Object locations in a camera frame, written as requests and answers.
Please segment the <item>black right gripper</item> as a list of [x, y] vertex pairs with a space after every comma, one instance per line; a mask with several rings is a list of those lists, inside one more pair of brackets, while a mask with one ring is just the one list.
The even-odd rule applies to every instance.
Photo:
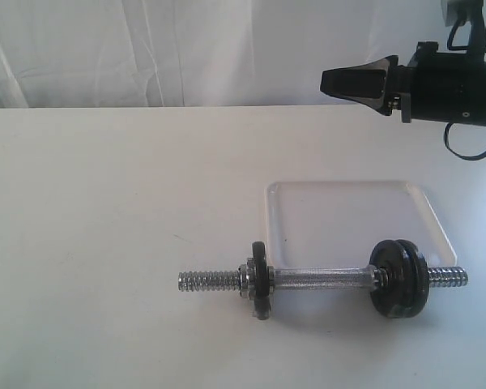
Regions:
[[399, 110], [403, 123], [452, 122], [458, 116], [455, 58], [440, 53], [437, 42], [423, 41], [407, 65], [390, 55], [360, 66], [323, 71], [320, 92], [368, 106], [384, 116]]

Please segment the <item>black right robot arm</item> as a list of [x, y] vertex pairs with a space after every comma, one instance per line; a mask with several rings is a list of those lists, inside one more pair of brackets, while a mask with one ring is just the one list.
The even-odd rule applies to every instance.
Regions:
[[323, 94], [365, 105], [401, 120], [486, 126], [486, 61], [468, 53], [441, 52], [438, 44], [418, 44], [402, 65], [390, 55], [360, 66], [322, 72]]

